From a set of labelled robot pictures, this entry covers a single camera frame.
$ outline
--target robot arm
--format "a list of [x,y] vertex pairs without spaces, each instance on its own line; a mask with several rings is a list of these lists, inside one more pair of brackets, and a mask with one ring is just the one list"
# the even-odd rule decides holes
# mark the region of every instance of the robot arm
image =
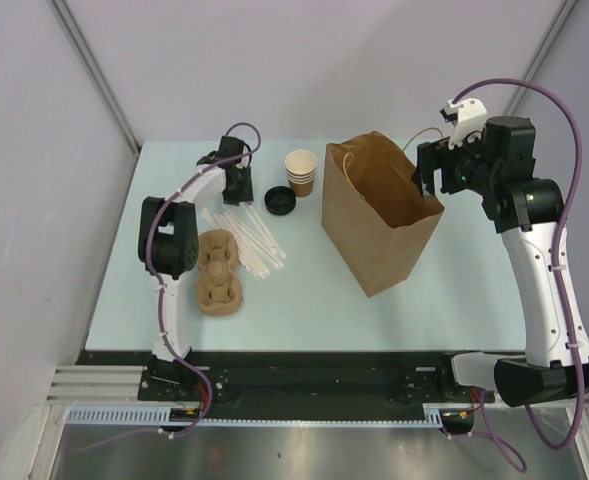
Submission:
[[[528,119],[494,117],[480,100],[451,101],[441,111],[455,128],[449,138],[419,145],[414,183],[433,195],[434,172],[441,170],[442,193],[473,190],[501,234],[514,268],[525,318],[525,357],[467,353],[452,358],[460,385],[495,390],[511,406],[569,398],[576,375],[567,326],[552,270],[552,236],[563,209],[556,183],[534,178],[535,130]],[[567,266],[566,232],[561,265],[577,330],[586,390],[589,391],[589,338],[578,313]]]

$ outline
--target tabletop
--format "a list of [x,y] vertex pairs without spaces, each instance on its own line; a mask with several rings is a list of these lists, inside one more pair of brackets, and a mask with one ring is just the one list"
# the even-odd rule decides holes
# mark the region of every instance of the tabletop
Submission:
[[[252,163],[255,207],[287,253],[265,279],[238,270],[241,309],[229,317],[184,312],[192,347],[217,351],[523,350],[525,325],[507,252],[481,198],[440,195],[445,213],[409,278],[367,298],[321,226],[327,139],[264,140]],[[405,142],[397,140],[399,145]],[[149,273],[137,256],[140,209],[193,173],[216,141],[146,142],[139,158],[85,345],[89,351],[150,350],[158,336]],[[287,185],[284,159],[308,149],[319,160],[314,191],[287,216],[262,198]],[[415,150],[408,151],[413,160]],[[207,205],[222,212],[222,197]],[[210,230],[198,212],[199,232]],[[244,212],[238,215],[247,220]],[[196,273],[187,288],[195,298]]]

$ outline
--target metallic floor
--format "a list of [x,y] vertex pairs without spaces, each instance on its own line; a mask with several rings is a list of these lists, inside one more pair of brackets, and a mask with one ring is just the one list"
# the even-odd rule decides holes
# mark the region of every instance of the metallic floor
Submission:
[[[491,411],[499,435],[525,457],[521,475],[481,438],[449,441],[437,430],[368,427],[201,427],[168,440],[144,433],[81,454],[73,448],[131,427],[66,427],[53,479],[585,479],[576,447],[546,448],[522,409]],[[552,439],[564,409],[539,413]],[[477,419],[477,431],[485,431]]]

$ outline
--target paper bag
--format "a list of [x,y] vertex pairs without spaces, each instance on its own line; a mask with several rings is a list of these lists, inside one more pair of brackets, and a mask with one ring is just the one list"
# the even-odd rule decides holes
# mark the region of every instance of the paper bag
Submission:
[[327,145],[321,223],[368,297],[409,276],[443,214],[414,170],[378,132]]

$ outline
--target stack of paper cups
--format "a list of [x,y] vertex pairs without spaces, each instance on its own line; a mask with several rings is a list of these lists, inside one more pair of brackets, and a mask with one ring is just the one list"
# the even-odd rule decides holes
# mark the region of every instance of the stack of paper cups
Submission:
[[314,188],[318,160],[309,150],[294,150],[285,157],[290,188],[297,197],[307,197]]

